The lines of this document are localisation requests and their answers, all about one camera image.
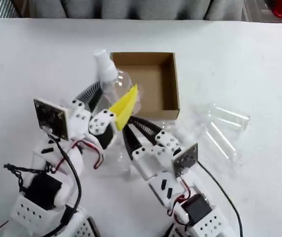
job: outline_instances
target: cardboard box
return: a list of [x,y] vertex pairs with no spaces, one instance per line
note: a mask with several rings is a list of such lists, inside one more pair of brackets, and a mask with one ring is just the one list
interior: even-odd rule
[[129,73],[143,91],[138,117],[172,120],[179,114],[179,98],[174,53],[115,52],[117,68]]

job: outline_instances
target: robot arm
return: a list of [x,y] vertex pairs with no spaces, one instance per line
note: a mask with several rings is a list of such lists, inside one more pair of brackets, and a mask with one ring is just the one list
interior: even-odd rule
[[[93,230],[85,210],[78,207],[81,197],[79,176],[84,170],[82,149],[93,149],[103,162],[104,150],[116,139],[128,121],[137,97],[133,87],[116,104],[96,116],[91,111],[100,96],[99,84],[89,87],[67,108],[42,99],[34,100],[39,127],[46,135],[34,150],[31,168],[5,165],[19,177],[20,193],[11,211],[3,237],[61,237]],[[30,172],[25,179],[21,172]],[[69,199],[78,186],[75,204]]]
[[143,146],[132,129],[123,129],[125,146],[133,165],[148,183],[167,214],[174,217],[169,236],[235,237],[220,209],[199,177],[189,168],[198,162],[198,144],[186,149],[178,140],[158,126],[131,117],[134,125],[152,143]]

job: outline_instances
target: white table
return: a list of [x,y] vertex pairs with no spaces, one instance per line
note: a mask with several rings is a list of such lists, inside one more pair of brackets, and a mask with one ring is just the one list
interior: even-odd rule
[[[238,175],[213,172],[246,237],[282,236],[282,24],[242,22],[0,20],[0,224],[18,192],[16,177],[2,166],[29,165],[41,137],[32,99],[71,100],[95,79],[96,48],[176,52],[181,113],[212,100],[251,114]],[[198,172],[238,232],[225,197]],[[159,236],[168,226],[142,179],[125,182],[89,169],[82,186],[81,205],[102,236]]]

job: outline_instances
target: clear plastic bottle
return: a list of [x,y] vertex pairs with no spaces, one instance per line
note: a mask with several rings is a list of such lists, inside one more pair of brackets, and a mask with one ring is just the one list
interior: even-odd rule
[[[106,50],[95,53],[94,57],[103,94],[113,105],[133,87],[132,81],[127,72],[116,68]],[[140,96],[138,95],[133,113],[136,114],[140,109]]]

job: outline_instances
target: gray fabric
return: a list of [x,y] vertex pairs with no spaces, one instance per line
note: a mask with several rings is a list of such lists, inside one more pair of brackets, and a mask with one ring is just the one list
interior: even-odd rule
[[243,0],[34,1],[36,17],[43,18],[240,20],[243,6]]
[[60,0],[35,0],[37,18],[66,18]]

